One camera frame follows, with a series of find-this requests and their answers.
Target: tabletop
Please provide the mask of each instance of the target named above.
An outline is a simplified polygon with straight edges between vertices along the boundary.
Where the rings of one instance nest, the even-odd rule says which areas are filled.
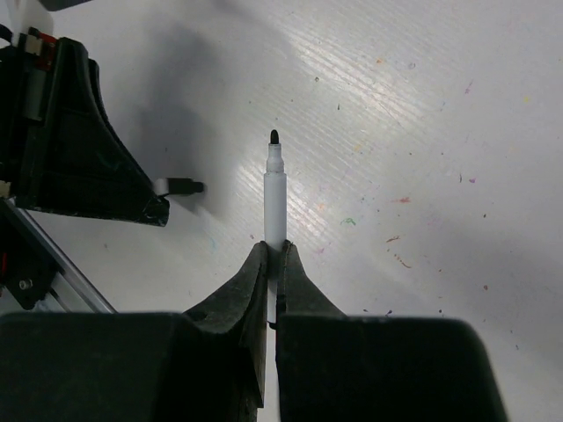
[[[545,0],[94,0],[54,14],[165,228],[34,213],[120,311],[185,310],[263,238],[276,128],[288,237],[353,315],[460,318],[514,421],[563,414],[563,26]],[[267,408],[276,420],[273,339]]]

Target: marker body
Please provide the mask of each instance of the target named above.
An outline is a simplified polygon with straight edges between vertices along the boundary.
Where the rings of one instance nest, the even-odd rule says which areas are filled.
[[[275,324],[277,283],[282,273],[283,243],[288,236],[288,179],[281,144],[268,145],[264,174],[264,240],[268,246],[267,321]]]

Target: bolt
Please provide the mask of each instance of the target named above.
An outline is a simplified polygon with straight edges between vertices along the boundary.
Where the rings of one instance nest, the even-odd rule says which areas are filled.
[[[32,287],[33,287],[33,282],[31,281],[31,279],[21,280],[19,282],[19,288],[21,290],[27,290],[28,288],[32,288]]]

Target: black marker tip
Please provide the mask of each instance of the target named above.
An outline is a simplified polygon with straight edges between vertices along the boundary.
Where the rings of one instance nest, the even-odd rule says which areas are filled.
[[[278,131],[275,129],[270,134],[270,143],[273,145],[280,143],[280,136],[278,135]]]

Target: green mark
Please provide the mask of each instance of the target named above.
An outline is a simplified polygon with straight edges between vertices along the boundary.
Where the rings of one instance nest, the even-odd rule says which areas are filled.
[[[348,218],[345,218],[344,220],[342,220],[342,221],[340,222],[340,226],[341,226],[342,224],[352,224],[353,226],[355,226],[355,221],[354,221],[353,218],[348,217]]]

